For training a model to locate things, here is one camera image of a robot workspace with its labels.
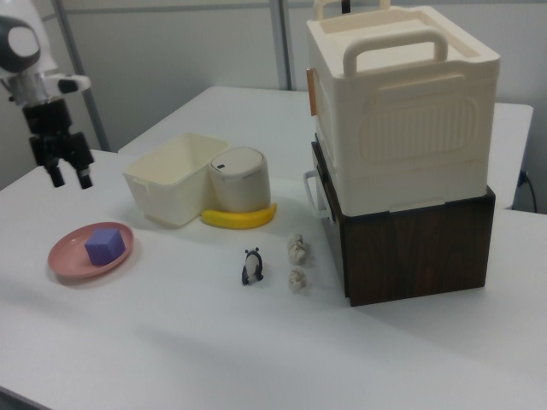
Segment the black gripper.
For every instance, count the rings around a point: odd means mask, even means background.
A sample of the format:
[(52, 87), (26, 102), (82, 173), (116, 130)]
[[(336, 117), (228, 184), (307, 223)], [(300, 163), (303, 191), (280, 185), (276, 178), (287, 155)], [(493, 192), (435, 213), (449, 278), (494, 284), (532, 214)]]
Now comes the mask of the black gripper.
[(58, 188), (65, 185), (58, 161), (63, 159), (75, 170), (82, 190), (93, 186), (89, 166), (94, 162), (82, 132), (71, 133), (73, 122), (65, 100), (60, 98), (23, 108), (32, 134), (29, 139), (35, 160)]

